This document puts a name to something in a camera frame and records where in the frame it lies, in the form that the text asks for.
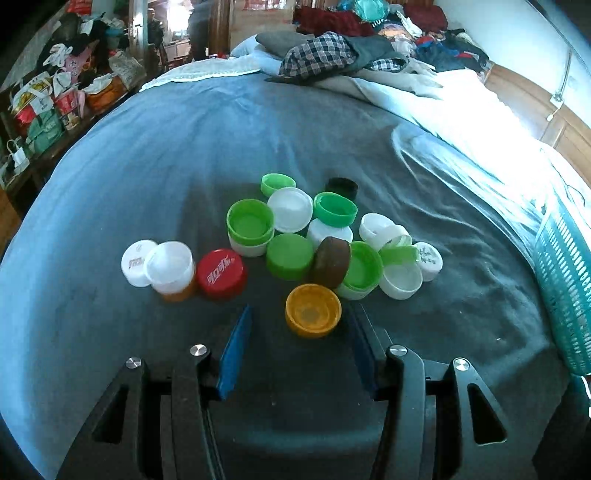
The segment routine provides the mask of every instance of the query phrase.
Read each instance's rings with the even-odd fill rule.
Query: plaid fabric
[[[321,73],[344,69],[356,58],[357,54],[343,37],[334,32],[326,32],[287,52],[279,68],[279,75],[306,80]]]
[[[389,72],[399,72],[407,65],[407,62],[398,59],[374,60],[367,65],[369,70],[387,70]]]

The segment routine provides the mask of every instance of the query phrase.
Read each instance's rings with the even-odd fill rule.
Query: teal plastic basket
[[[569,370],[591,372],[591,228],[578,208],[556,196],[535,239],[534,264],[554,341]]]

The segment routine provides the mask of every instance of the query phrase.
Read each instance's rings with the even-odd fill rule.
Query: metal screw
[[[456,358],[453,361],[453,368],[459,370],[460,372],[465,372],[470,368],[470,362],[465,358]]]
[[[205,345],[201,345],[201,343],[199,343],[197,345],[193,345],[189,349],[189,352],[193,356],[202,356],[202,355],[205,355],[207,353],[207,347]]]
[[[392,345],[390,347],[390,353],[394,356],[404,356],[408,352],[408,349],[403,345]]]
[[[125,362],[125,366],[127,368],[129,368],[130,370],[133,370],[134,368],[138,368],[141,367],[142,365],[142,359],[138,356],[130,356],[127,361]]]

